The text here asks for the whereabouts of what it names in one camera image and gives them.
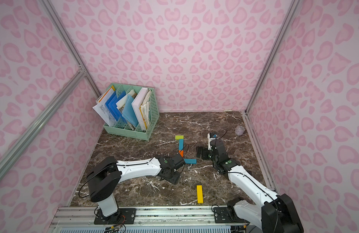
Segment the teal block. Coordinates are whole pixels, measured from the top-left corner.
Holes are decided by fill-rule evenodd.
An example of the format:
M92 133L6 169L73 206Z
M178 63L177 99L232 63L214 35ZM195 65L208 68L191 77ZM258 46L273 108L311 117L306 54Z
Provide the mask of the teal block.
M179 139L179 150L183 150L183 147L184 147L184 140Z
M184 159L185 164L196 164L197 163L197 159Z

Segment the yellow building block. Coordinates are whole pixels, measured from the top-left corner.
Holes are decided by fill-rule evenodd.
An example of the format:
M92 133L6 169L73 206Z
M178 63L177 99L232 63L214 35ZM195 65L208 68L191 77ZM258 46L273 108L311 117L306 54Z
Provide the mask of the yellow building block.
M198 204L204 203L202 185L197 185L197 203Z

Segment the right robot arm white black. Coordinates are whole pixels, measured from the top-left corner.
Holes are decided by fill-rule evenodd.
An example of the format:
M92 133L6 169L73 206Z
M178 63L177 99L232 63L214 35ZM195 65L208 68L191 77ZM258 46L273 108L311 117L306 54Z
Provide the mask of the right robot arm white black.
M228 202L229 219L245 220L264 233L302 233L303 225L291 197L279 195L256 180L239 162L230 158L221 139L209 138L197 147L197 157L210 160L216 171L243 190L253 203L241 198Z

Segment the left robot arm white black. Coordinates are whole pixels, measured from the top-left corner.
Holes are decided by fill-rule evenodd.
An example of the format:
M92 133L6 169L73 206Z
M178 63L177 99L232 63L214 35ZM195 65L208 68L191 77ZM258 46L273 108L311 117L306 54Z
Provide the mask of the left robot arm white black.
M158 176L176 184L180 178L178 170L184 165L185 161L179 153L172 157L135 161L120 161L109 156L87 174L90 201L98 204L102 218L109 219L119 211L114 197L119 183L139 177Z

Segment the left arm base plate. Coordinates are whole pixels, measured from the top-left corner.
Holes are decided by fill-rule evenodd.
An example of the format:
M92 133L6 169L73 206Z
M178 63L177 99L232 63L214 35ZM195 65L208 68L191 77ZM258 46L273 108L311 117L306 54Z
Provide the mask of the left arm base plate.
M96 209L95 225L134 224L136 208L119 208L115 214L104 216L100 208Z

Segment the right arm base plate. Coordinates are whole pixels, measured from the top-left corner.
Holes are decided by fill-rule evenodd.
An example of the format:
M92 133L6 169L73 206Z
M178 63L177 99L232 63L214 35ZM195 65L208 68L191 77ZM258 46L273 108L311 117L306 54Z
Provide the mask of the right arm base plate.
M245 219L237 217L229 207L213 205L211 211L213 212L215 223L244 223L247 225L250 223Z

